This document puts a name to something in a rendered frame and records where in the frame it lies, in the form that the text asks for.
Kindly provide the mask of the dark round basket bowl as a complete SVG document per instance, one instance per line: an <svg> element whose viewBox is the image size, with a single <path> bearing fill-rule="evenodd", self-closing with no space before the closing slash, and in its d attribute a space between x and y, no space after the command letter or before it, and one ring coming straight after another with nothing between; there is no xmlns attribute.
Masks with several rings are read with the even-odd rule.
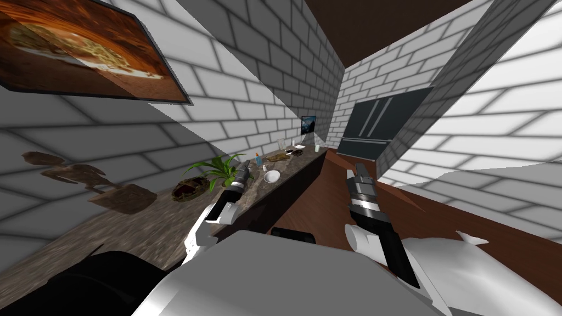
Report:
<svg viewBox="0 0 562 316"><path fill-rule="evenodd" d="M192 177L180 181L171 191L175 202L187 202L202 196L209 190L210 181L206 177Z"/></svg>

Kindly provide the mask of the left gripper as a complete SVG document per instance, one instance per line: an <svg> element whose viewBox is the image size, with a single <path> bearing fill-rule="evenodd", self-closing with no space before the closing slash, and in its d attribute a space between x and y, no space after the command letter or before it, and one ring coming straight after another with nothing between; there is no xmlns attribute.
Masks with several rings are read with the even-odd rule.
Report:
<svg viewBox="0 0 562 316"><path fill-rule="evenodd" d="M235 175L235 182L245 184L250 178L250 160L245 160L237 168L237 173Z"/></svg>

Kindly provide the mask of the orange framed wall picture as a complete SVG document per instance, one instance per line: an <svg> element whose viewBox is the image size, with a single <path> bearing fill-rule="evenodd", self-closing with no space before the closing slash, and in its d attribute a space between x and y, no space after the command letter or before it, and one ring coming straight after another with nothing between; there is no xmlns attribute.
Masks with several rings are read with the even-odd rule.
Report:
<svg viewBox="0 0 562 316"><path fill-rule="evenodd" d="M0 86L190 103L141 21L102 0L0 0Z"/></svg>

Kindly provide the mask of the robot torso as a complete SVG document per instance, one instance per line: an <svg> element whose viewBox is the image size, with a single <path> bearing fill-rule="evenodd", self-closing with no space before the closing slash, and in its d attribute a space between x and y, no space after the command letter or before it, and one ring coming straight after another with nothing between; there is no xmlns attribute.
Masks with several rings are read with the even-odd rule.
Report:
<svg viewBox="0 0 562 316"><path fill-rule="evenodd" d="M444 316L367 256L241 230L173 270L132 316Z"/></svg>

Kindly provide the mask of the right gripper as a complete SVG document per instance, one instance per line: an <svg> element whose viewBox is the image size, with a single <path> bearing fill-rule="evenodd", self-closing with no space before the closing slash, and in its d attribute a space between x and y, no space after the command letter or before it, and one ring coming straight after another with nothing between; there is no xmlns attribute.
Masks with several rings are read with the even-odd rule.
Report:
<svg viewBox="0 0 562 316"><path fill-rule="evenodd" d="M356 163L356 176L351 169L347 169L347 187L351 199L355 200L376 200L377 193L375 180L371 178L365 164Z"/></svg>

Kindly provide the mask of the brown wooden figure sculpture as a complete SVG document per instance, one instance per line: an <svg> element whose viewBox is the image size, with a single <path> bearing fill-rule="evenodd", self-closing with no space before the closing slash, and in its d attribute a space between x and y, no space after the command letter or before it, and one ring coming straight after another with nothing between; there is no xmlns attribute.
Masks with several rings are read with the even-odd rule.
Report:
<svg viewBox="0 0 562 316"><path fill-rule="evenodd" d="M88 164L68 165L61 157L38 151L22 154L25 162L48 166L41 175L70 184L84 184L97 195L88 201L102 208L122 214L136 214L145 210L157 199L157 194L135 184L119 185L106 179L106 174Z"/></svg>

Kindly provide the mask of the green potted plant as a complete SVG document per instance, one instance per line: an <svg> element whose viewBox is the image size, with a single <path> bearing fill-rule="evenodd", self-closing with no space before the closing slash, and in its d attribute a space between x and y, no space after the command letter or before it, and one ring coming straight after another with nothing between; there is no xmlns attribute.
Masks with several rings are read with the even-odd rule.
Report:
<svg viewBox="0 0 562 316"><path fill-rule="evenodd" d="M231 166L231 161L233 160L234 157L240 156L241 154L235 154L233 156L231 156L228 160L223 161L222 160L222 156L216 156L214 158L211 159L211 162L197 162L195 164L193 164L192 166L190 166L184 173L183 175L185 175L188 171L190 171L190 169L194 168L194 167L200 167L200 166L206 166L206 167L210 167L211 169L203 172L201 175L199 175L198 177L203 177L205 178L206 176L212 174L217 176L215 179L212 179L209 181L209 191L212 191L213 188L215 187L215 184L217 182L217 180L219 179L224 179L223 182L223 186L229 186L234 182L235 176L237 174L238 169L234 166Z"/></svg>

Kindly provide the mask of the black refrigerator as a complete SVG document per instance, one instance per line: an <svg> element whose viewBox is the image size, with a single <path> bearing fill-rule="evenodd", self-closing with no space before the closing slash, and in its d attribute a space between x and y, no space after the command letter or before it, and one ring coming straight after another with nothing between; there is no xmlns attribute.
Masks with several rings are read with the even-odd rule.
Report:
<svg viewBox="0 0 562 316"><path fill-rule="evenodd" d="M376 160L432 89L426 87L355 104L337 153Z"/></svg>

